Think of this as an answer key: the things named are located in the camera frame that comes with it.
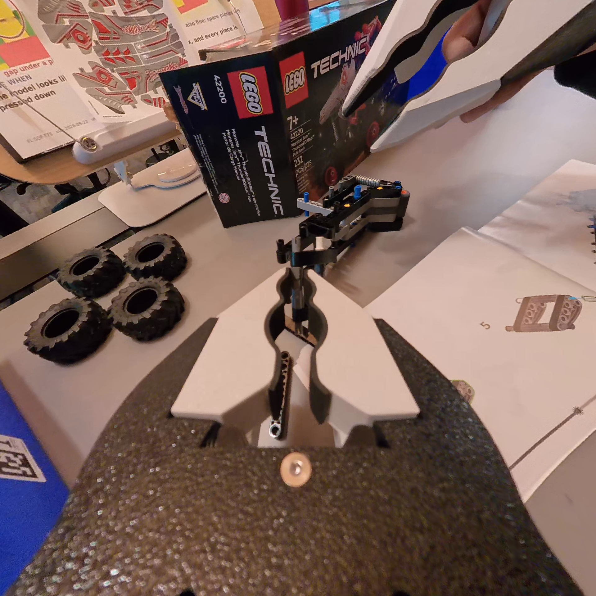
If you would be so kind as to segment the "person's right hand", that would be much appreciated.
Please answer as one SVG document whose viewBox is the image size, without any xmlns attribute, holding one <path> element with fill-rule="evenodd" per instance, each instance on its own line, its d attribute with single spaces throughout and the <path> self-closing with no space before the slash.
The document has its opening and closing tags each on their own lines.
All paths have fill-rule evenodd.
<svg viewBox="0 0 596 596">
<path fill-rule="evenodd" d="M 479 38 L 490 8 L 491 1 L 477 1 L 463 14 L 449 29 L 443 38 L 442 53 L 447 63 L 452 63 L 472 52 L 479 43 Z M 496 109 L 511 99 L 524 86 L 541 72 L 535 71 L 524 78 L 520 78 L 509 84 L 501 84 L 497 92 L 482 105 L 473 108 L 459 116 L 464 123 L 470 123 L 489 111 Z"/>
</svg>

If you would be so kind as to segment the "white printed instruction sheet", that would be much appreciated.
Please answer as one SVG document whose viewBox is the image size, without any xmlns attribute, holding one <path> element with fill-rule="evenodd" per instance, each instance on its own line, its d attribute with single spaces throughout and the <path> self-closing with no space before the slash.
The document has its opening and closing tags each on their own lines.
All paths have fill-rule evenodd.
<svg viewBox="0 0 596 596">
<path fill-rule="evenodd" d="M 19 163 L 128 123 L 170 122 L 163 111 L 130 122 L 105 122 L 74 90 L 32 15 L 34 1 L 1 1 L 1 144 Z M 199 50 L 238 41 L 280 22 L 275 1 L 171 1 L 190 65 Z"/>
</svg>

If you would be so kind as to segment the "red grey sticker sheet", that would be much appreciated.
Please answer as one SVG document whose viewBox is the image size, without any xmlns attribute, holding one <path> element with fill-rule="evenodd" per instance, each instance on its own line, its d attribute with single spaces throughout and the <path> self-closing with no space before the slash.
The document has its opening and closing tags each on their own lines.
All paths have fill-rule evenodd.
<svg viewBox="0 0 596 596">
<path fill-rule="evenodd" d="M 167 103 L 161 75 L 190 65 L 171 1 L 34 1 L 67 79 L 105 122 L 130 122 Z"/>
</svg>

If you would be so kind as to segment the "white instruction booklet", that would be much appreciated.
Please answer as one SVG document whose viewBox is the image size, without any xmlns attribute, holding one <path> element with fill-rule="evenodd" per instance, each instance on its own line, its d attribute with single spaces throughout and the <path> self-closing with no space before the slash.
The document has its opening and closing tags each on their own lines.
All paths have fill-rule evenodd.
<svg viewBox="0 0 596 596">
<path fill-rule="evenodd" d="M 471 404 L 526 502 L 595 431 L 595 165 L 572 160 L 372 302 Z"/>
</svg>

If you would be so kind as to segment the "wooden display board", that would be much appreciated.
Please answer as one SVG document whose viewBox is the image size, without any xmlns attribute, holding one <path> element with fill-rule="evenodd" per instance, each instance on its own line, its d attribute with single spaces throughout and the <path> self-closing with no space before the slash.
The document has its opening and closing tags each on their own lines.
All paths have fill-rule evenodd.
<svg viewBox="0 0 596 596">
<path fill-rule="evenodd" d="M 73 156 L 70 146 L 37 156 L 24 163 L 16 161 L 4 147 L 1 147 L 1 175 L 15 181 L 33 184 L 68 183 L 106 168 L 116 161 L 125 160 L 136 153 L 165 144 L 180 135 L 181 131 L 175 129 L 90 165 L 79 163 Z"/>
</svg>

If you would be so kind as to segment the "black toy brick beam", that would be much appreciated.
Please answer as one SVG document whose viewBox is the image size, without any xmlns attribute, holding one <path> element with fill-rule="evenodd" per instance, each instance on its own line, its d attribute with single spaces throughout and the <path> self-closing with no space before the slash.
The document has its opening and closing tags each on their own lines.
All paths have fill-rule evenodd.
<svg viewBox="0 0 596 596">
<path fill-rule="evenodd" d="M 292 372 L 293 359 L 291 354 L 284 350 L 281 352 L 279 378 L 274 389 L 269 392 L 271 408 L 269 435 L 277 441 L 284 440 L 287 437 Z"/>
</svg>

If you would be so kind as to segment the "black toy tyre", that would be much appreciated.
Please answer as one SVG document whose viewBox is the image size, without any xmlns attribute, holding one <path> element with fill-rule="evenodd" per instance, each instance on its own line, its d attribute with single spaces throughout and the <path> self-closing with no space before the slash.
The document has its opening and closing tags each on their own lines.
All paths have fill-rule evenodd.
<svg viewBox="0 0 596 596">
<path fill-rule="evenodd" d="M 116 254 L 94 247 L 67 259 L 58 271 L 57 281 L 75 296 L 97 299 L 117 288 L 126 274 Z"/>
<path fill-rule="evenodd" d="M 98 303 L 71 297 L 40 314 L 26 332 L 24 345 L 47 361 L 70 364 L 93 354 L 111 329 L 111 317 Z"/>
<path fill-rule="evenodd" d="M 148 277 L 131 282 L 111 300 L 109 315 L 115 329 L 137 341 L 163 337 L 180 322 L 183 295 L 169 281 Z"/>
<path fill-rule="evenodd" d="M 136 242 L 124 255 L 127 272 L 137 280 L 149 277 L 173 281 L 186 268 L 182 245 L 168 234 L 153 234 Z"/>
</svg>

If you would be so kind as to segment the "black toy set box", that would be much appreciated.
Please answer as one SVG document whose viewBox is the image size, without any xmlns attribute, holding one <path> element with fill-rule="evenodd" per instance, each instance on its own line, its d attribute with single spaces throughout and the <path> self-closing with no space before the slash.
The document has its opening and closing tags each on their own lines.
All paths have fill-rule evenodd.
<svg viewBox="0 0 596 596">
<path fill-rule="evenodd" d="M 341 107 L 394 1 L 340 1 L 215 45 L 161 80 L 222 225 L 294 217 L 370 153 L 409 83 Z"/>
</svg>

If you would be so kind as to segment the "black grey toy brick chassis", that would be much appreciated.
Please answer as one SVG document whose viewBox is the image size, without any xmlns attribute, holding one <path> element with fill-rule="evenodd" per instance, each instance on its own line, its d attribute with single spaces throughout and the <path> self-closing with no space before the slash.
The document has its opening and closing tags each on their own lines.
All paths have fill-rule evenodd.
<svg viewBox="0 0 596 596">
<path fill-rule="evenodd" d="M 306 329 L 306 270 L 324 276 L 326 267 L 354 247 L 364 232 L 401 230 L 410 197 L 400 181 L 350 174 L 329 186 L 318 201 L 311 201 L 308 192 L 297 199 L 305 219 L 291 241 L 277 240 L 276 250 L 278 263 L 288 264 L 295 279 L 289 331 L 304 340 L 310 334 Z"/>
</svg>

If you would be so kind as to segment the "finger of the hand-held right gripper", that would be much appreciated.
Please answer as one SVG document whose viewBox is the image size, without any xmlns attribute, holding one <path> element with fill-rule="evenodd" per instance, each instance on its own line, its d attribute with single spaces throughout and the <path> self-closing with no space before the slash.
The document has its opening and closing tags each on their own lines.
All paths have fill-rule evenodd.
<svg viewBox="0 0 596 596">
<path fill-rule="evenodd" d="M 396 146 L 485 103 L 500 88 L 505 73 L 588 5 L 592 1 L 491 1 L 475 51 L 447 63 L 432 87 L 407 100 L 371 151 Z M 426 39 L 421 50 L 426 59 L 440 37 L 433 32 Z M 592 46 L 560 64 L 585 56 L 592 56 Z M 391 70 L 399 83 L 408 82 L 421 69 L 425 62 L 421 57 L 418 54 Z"/>
<path fill-rule="evenodd" d="M 426 39 L 433 32 L 441 36 L 445 27 L 450 29 L 475 2 L 397 1 L 347 93 L 343 115 L 350 115 L 375 93 L 386 74 L 400 63 L 418 54 L 425 61 L 421 50 Z"/>
</svg>

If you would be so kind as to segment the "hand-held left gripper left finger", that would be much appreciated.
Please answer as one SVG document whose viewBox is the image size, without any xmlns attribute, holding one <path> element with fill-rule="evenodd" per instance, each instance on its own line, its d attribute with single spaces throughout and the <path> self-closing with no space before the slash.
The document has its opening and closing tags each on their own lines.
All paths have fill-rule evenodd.
<svg viewBox="0 0 596 596">
<path fill-rule="evenodd" d="M 269 435 L 275 349 L 266 338 L 265 317 L 277 304 L 275 272 L 224 310 L 183 384 L 170 412 L 176 418 L 219 422 L 244 431 L 251 445 L 281 448 L 288 440 Z"/>
</svg>

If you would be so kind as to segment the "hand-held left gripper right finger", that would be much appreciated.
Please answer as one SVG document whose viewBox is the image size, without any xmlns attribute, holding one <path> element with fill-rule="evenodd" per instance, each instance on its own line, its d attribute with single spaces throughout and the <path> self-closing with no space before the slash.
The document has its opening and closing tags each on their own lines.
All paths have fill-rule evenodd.
<svg viewBox="0 0 596 596">
<path fill-rule="evenodd" d="M 309 331 L 310 408 L 341 448 L 355 427 L 420 412 L 373 317 L 316 273 L 303 278 Z"/>
</svg>

